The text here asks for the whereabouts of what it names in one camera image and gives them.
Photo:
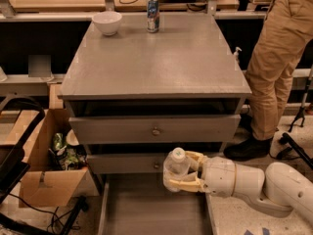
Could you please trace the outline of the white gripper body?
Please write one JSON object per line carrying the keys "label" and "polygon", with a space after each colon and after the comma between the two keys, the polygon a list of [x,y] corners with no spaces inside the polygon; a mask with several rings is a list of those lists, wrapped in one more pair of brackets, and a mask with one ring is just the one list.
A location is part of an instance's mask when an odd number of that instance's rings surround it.
{"label": "white gripper body", "polygon": [[201,173],[204,192],[211,196],[230,197],[235,187],[235,172],[236,167],[231,160],[220,157],[207,159]]}

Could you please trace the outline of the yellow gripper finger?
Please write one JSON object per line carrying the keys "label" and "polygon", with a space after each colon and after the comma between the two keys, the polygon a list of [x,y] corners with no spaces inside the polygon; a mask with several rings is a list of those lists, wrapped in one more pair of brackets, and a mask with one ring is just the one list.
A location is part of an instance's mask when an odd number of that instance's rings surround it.
{"label": "yellow gripper finger", "polygon": [[202,171],[204,163],[207,161],[207,156],[203,153],[187,151],[186,156],[190,162],[191,169],[194,171]]}
{"label": "yellow gripper finger", "polygon": [[204,183],[201,179],[198,179],[198,178],[195,178],[193,181],[170,179],[168,181],[168,186],[170,189],[174,189],[178,191],[187,191],[187,192],[203,192],[204,191]]}

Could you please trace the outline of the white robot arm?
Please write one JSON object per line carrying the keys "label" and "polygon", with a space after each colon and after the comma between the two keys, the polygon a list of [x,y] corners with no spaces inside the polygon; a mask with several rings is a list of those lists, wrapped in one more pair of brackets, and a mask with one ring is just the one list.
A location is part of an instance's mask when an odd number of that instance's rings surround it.
{"label": "white robot arm", "polygon": [[287,164],[274,162],[262,170],[176,148],[163,163],[163,185],[172,192],[238,198],[276,217],[296,211],[313,224],[313,183]]}

